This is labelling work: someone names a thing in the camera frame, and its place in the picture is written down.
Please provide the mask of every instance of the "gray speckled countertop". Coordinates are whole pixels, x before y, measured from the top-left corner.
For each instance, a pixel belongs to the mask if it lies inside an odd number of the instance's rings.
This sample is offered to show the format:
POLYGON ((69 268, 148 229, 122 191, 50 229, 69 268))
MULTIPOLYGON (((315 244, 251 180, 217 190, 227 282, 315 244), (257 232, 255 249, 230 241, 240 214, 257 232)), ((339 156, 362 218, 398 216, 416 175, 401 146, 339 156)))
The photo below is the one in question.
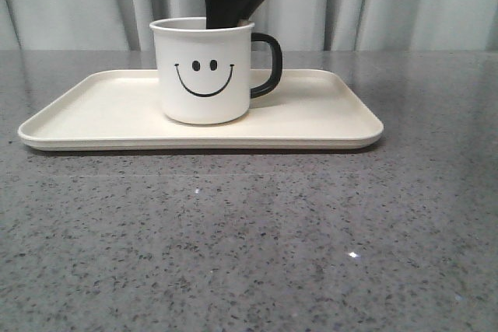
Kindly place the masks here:
POLYGON ((383 138, 36 152, 24 120, 153 54, 0 51, 0 330, 498 330, 498 54, 284 59, 339 74, 383 138))

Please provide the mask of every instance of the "smiley face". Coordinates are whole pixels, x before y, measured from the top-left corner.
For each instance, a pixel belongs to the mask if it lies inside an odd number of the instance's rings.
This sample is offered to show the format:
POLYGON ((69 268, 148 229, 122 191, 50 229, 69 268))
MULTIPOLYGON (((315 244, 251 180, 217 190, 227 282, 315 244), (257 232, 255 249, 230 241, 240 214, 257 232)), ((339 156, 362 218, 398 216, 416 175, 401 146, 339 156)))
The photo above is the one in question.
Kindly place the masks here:
MULTIPOLYGON (((184 80, 181 78, 181 74, 180 74, 180 64, 175 64, 174 65, 175 68, 177 69, 177 75, 178 75, 178 79, 180 79, 180 83, 181 85, 184 87, 184 89, 186 89, 189 93, 191 93, 192 95, 195 95, 195 96, 198 96, 198 97, 211 97, 211 96, 214 96, 214 95, 218 95, 219 93, 221 93, 227 86, 228 84, 230 83, 230 80, 232 79, 232 73, 233 73, 233 64, 230 64, 230 73, 228 74, 228 78, 226 79, 225 83, 223 83, 223 85, 211 92, 211 93, 198 93, 198 92, 195 92, 193 89, 190 89, 187 84, 185 84, 184 80)), ((209 62, 209 69, 214 72, 216 69, 218 68, 218 61, 217 60, 211 60, 209 62)), ((201 67, 201 63, 197 60, 194 60, 192 62, 192 70, 194 70, 194 72, 200 72, 202 70, 202 67, 201 67)))

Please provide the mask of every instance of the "white mug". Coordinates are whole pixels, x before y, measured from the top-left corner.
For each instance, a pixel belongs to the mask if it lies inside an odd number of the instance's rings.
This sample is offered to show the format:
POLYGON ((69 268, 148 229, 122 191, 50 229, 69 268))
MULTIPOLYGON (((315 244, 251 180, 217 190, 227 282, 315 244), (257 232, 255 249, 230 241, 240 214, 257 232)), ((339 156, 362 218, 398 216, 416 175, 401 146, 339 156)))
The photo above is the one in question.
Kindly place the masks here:
POLYGON ((220 124, 244 115, 253 97, 272 91, 282 76, 282 50, 277 40, 251 33, 253 23, 206 29, 205 17, 160 19, 154 32, 163 112, 187 124, 220 124), (272 50, 272 74, 250 87, 251 41, 272 50))

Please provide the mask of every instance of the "curtain fold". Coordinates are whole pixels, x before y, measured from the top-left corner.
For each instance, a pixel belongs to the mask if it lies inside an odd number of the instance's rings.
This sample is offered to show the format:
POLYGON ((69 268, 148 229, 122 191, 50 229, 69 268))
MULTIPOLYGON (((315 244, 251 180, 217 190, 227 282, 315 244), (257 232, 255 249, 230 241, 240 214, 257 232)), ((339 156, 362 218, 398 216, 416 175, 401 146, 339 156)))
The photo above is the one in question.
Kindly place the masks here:
MULTIPOLYGON (((154 19, 204 0, 0 0, 0 49, 153 49, 154 19)), ((498 0, 266 0, 253 16, 284 51, 496 50, 498 0)))

